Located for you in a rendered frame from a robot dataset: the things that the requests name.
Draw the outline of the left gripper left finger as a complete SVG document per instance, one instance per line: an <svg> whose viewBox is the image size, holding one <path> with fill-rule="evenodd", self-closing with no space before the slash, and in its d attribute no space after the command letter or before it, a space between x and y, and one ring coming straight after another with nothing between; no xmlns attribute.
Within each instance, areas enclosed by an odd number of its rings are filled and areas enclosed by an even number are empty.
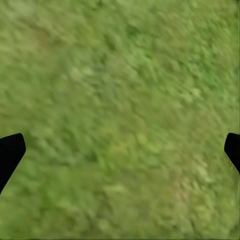
<svg viewBox="0 0 240 240"><path fill-rule="evenodd" d="M0 138L0 193L26 152L21 133Z"/></svg>

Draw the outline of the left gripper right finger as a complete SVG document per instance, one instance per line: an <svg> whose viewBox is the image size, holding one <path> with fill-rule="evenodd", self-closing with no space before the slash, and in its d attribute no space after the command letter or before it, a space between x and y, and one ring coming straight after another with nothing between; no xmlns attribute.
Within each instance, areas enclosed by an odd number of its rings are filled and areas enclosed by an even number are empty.
<svg viewBox="0 0 240 240"><path fill-rule="evenodd" d="M228 133L224 151L240 173L240 135L235 133Z"/></svg>

